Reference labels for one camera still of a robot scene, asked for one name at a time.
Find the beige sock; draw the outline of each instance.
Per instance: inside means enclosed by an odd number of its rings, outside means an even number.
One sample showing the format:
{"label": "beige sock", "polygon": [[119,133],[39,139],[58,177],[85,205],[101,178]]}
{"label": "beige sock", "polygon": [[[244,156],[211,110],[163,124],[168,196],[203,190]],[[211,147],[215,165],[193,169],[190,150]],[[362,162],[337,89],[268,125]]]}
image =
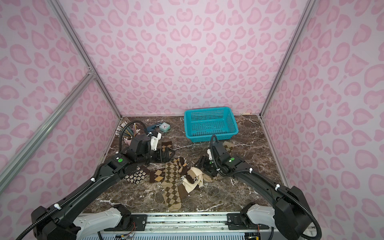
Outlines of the beige sock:
{"label": "beige sock", "polygon": [[197,176],[197,180],[195,181],[194,184],[190,183],[186,178],[183,180],[183,185],[185,187],[185,190],[190,193],[195,189],[197,185],[202,186],[203,185],[203,174],[200,174]]}
{"label": "beige sock", "polygon": [[213,182],[212,178],[204,173],[203,173],[203,180],[207,182]]}

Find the argyle sock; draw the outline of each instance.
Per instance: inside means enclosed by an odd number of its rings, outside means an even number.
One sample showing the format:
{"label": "argyle sock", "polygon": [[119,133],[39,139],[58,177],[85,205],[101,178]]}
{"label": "argyle sock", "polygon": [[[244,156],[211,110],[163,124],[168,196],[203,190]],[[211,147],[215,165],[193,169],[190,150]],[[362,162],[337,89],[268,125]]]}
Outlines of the argyle sock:
{"label": "argyle sock", "polygon": [[169,142],[162,142],[161,143],[161,151],[165,152],[166,151],[166,147],[169,147],[170,149],[173,148],[172,146],[172,141],[169,141]]}
{"label": "argyle sock", "polygon": [[149,183],[154,183],[154,182],[162,182],[164,181],[164,177],[166,176],[166,173],[164,172],[164,168],[155,170],[155,171],[150,171],[149,172]]}
{"label": "argyle sock", "polygon": [[231,143],[231,142],[224,141],[224,142],[223,142],[223,146],[225,147],[225,149],[227,150],[227,152],[230,154],[231,151],[233,150],[234,144]]}
{"label": "argyle sock", "polygon": [[161,183],[164,188],[163,198],[170,211],[177,211],[181,208],[181,199],[177,187],[178,170],[179,167],[176,162],[166,163],[165,178]]}
{"label": "argyle sock", "polygon": [[173,162],[176,162],[179,166],[179,173],[180,175],[186,175],[189,168],[187,167],[187,163],[185,162],[183,157],[178,157],[173,160]]}

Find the brown marble table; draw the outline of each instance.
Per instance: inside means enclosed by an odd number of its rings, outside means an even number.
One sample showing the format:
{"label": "brown marble table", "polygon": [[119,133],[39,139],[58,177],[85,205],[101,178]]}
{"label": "brown marble table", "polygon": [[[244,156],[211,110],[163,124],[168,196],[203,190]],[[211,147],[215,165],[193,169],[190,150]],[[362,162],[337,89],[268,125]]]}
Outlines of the brown marble table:
{"label": "brown marble table", "polygon": [[[233,152],[243,156],[250,165],[255,166],[273,181],[281,182],[275,160],[257,116],[235,116],[235,119],[239,133],[228,140],[235,145]],[[162,135],[160,142],[172,141],[176,156],[184,157],[189,165],[193,165],[207,151],[208,142],[192,143],[185,136],[183,117],[124,118],[127,122],[132,120],[141,120],[147,126],[157,122],[169,123],[171,129]],[[117,148],[118,137],[116,136],[107,157],[113,155]],[[163,166],[164,164],[150,164],[148,168],[158,169]],[[123,204],[131,212],[167,212],[162,190],[160,183],[149,183],[149,177],[137,185],[122,180],[102,193],[84,210],[84,213],[104,211],[113,204]],[[192,191],[182,199],[180,212],[239,211],[251,201],[268,206],[268,203],[251,187],[230,178],[218,177],[213,182],[205,182],[203,188]]]}

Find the plastic basket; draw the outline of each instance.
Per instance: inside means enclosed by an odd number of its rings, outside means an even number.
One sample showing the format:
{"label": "plastic basket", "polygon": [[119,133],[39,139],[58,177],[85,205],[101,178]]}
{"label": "plastic basket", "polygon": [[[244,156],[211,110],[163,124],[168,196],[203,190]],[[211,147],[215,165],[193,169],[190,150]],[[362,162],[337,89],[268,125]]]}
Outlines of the plastic basket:
{"label": "plastic basket", "polygon": [[239,132],[230,108],[202,108],[184,113],[184,129],[192,142],[210,141],[213,134],[218,140],[230,139]]}

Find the wire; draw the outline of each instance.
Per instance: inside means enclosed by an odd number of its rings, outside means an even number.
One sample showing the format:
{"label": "wire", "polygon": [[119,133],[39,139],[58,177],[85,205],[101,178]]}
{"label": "wire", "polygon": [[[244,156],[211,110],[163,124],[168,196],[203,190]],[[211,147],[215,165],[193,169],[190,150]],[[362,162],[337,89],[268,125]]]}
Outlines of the wire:
{"label": "wire", "polygon": [[99,236],[99,240],[103,240],[103,237],[101,236],[100,231],[97,232],[97,235]]}
{"label": "wire", "polygon": [[240,225],[236,225],[236,224],[229,223],[229,222],[226,222],[225,224],[226,225],[231,225],[231,226],[234,226],[234,227],[241,227],[241,228],[246,228],[246,229],[250,229],[250,230],[256,230],[256,226],[254,226],[254,227],[246,227],[246,226],[240,226]]}
{"label": "wire", "polygon": [[[99,175],[100,173],[100,169],[101,167],[103,166],[103,164],[100,164],[96,170],[95,170],[95,173],[93,174],[93,176],[91,177],[96,179],[97,176]],[[72,197],[68,198],[65,202],[63,202],[62,204],[59,205],[59,208],[62,209],[65,205],[67,205],[68,203],[70,203],[71,201],[73,201],[75,198],[77,198],[80,194],[82,194],[83,192],[85,192],[85,190],[87,190],[94,182],[92,180],[89,180],[89,183],[87,183],[87,185],[84,186],[84,188],[80,189],[77,193],[75,193],[74,195],[72,195]],[[52,216],[53,214],[55,214],[56,212],[58,212],[59,209],[58,208],[54,208],[48,212],[46,212],[44,215],[42,215],[40,218],[38,218],[33,224],[31,224],[29,227],[27,227],[17,238],[16,240],[21,240],[25,237],[25,235],[28,234],[28,232],[30,232],[32,229],[34,229],[37,225],[39,225],[40,223],[44,222],[48,217]]]}
{"label": "wire", "polygon": [[134,230],[134,233],[133,233],[132,237],[130,237],[129,239],[132,239],[133,236],[134,236],[135,233],[136,233],[136,224],[135,224],[135,222],[133,222],[133,228],[132,228],[132,231],[130,231],[130,232],[127,233],[127,234],[123,234],[123,235],[121,235],[121,237],[122,237],[123,239],[127,239],[126,237],[129,237],[129,235],[133,232],[133,230]]}
{"label": "wire", "polygon": [[253,174],[253,175],[256,175],[257,177],[263,179],[266,183],[268,183],[270,186],[272,186],[274,189],[276,189],[277,192],[283,194],[285,197],[289,198],[292,202],[294,202],[299,208],[301,208],[303,210],[303,212],[311,219],[311,221],[313,222],[315,228],[316,228],[316,236],[312,237],[312,236],[308,236],[308,235],[305,235],[305,234],[301,234],[301,237],[303,237],[304,239],[308,239],[308,240],[319,240],[321,239],[321,236],[322,236],[322,232],[321,232],[321,227],[320,227],[320,224],[317,222],[316,218],[313,216],[313,214],[311,213],[310,210],[308,210],[301,202],[299,202],[296,198],[294,198],[293,196],[291,196],[287,191],[283,190],[282,188],[280,188],[279,186],[277,186],[276,183],[272,182],[269,178],[267,178],[266,176],[264,176],[263,174],[259,173],[259,172],[255,172],[255,171],[252,171],[250,172],[249,169],[244,169],[244,170],[239,170],[239,171],[235,171],[233,173],[230,173],[230,174],[224,174],[221,170],[221,168],[218,166],[218,163],[216,163],[216,159],[215,159],[215,156],[214,156],[214,153],[213,153],[213,140],[214,138],[216,139],[216,142],[218,142],[217,140],[217,137],[215,134],[212,135],[211,137],[211,140],[209,142],[209,145],[210,145],[210,149],[211,149],[211,155],[212,155],[212,162],[214,163],[215,167],[216,167],[216,170],[219,172],[219,174],[223,177],[230,177],[230,176],[233,176],[237,173],[240,173],[240,172],[247,172],[249,174]]}
{"label": "wire", "polygon": [[269,236],[268,240],[272,240],[273,238],[273,231],[275,230],[274,227],[271,227],[271,235]]}
{"label": "wire", "polygon": [[[246,173],[249,173],[249,170],[248,169],[245,169],[245,170],[239,170],[239,171],[235,171],[233,172],[231,175],[234,175],[234,174],[237,174],[237,173],[240,173],[240,172],[246,172]],[[253,175],[256,175],[257,177],[263,179],[266,183],[268,183],[270,186],[272,186],[274,189],[276,188],[277,184],[272,182],[269,178],[267,178],[266,176],[264,176],[263,174],[259,173],[259,172],[254,172],[252,171]],[[307,207],[305,207],[301,202],[299,202],[296,198],[294,198],[293,196],[291,196],[287,191],[285,191],[284,189],[278,187],[276,189],[277,192],[283,194],[285,197],[289,198],[289,200],[291,200],[293,203],[295,203],[299,208],[301,208],[301,210],[303,210],[303,212],[311,219],[311,221],[313,222],[315,228],[316,228],[316,236],[314,237],[311,237],[311,236],[308,236],[308,235],[305,235],[305,234],[301,234],[301,237],[304,238],[304,239],[308,239],[308,240],[319,240],[321,239],[321,236],[322,236],[322,232],[321,232],[321,227],[320,227],[320,224],[317,222],[316,218],[313,216],[313,214],[311,213],[310,210],[307,209]]]}
{"label": "wire", "polygon": [[127,130],[131,124],[134,124],[134,123],[136,123],[136,122],[137,122],[137,123],[140,123],[140,124],[143,126],[143,128],[144,128],[143,130],[144,130],[145,134],[148,135],[147,126],[146,126],[142,121],[134,120],[134,121],[129,122],[129,123],[122,129],[121,134],[120,134],[120,136],[119,136],[119,152],[121,152],[122,137],[123,137],[123,135],[124,135],[125,130]]}

